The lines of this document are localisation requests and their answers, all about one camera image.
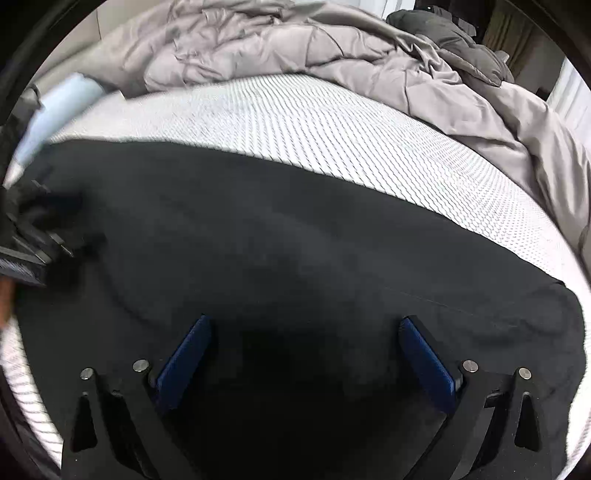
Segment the dark gray blanket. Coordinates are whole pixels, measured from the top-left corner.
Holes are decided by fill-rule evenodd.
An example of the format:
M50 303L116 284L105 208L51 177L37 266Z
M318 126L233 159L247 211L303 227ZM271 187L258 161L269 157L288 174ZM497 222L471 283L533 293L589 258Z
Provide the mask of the dark gray blanket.
M514 83L509 67L495 53L474 39L447 18L424 10L398 10L388 15L386 22L393 27L427 37L439 47L437 53L454 69L500 86Z

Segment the light blue pillow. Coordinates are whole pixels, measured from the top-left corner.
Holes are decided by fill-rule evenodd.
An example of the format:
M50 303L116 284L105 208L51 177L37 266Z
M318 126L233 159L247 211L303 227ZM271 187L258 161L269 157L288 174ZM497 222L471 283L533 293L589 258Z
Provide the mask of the light blue pillow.
M45 140L106 95L106 90L81 73L73 73L41 97L37 111L12 157L26 167Z

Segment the gray duvet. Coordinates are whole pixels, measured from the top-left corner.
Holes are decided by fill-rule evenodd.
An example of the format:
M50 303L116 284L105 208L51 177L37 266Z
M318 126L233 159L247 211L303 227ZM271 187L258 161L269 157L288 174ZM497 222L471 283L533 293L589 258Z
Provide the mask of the gray duvet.
M453 70L426 37L343 5L176 0L122 25L79 70L126 96L307 73L420 119L485 157L554 219L591 271L589 153L543 100Z

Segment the mattress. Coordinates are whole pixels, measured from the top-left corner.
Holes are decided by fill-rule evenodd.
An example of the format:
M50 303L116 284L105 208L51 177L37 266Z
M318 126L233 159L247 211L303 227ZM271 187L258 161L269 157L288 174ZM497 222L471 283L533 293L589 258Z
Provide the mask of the mattress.
M591 290L542 208L484 158L401 112L299 75L253 77L125 100L112 94L52 137L171 141L253 155L375 189L437 212L562 280L585 323ZM585 339L585 349L591 344ZM60 464L61 437L28 367L17 319L0 361L33 432ZM591 440L588 370L571 405L565 478Z

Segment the metal screw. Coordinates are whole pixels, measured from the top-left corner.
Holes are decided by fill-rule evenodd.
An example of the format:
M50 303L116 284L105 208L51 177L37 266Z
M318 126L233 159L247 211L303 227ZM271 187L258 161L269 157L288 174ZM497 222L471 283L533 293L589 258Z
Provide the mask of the metal screw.
M45 263L45 265L47 265L48 263L51 263L51 257L49 255L47 255L43 250L37 250L35 252L35 256L41 260L43 263Z
M529 380L531 378L531 372L525 367L522 367L519 369L519 376L524 380Z
M143 372L150 366L150 362L147 360L141 359L134 362L134 370L138 373Z
M55 232L50 232L49 236L52 238L52 240L57 243L58 245L63 245L64 244L64 239L62 237L60 237L57 233Z
M465 360L462 364L464 370L474 373L478 371L478 364L474 360Z
M80 378L82 380L88 380L94 373L95 371L93 369L85 368L82 372L80 372Z

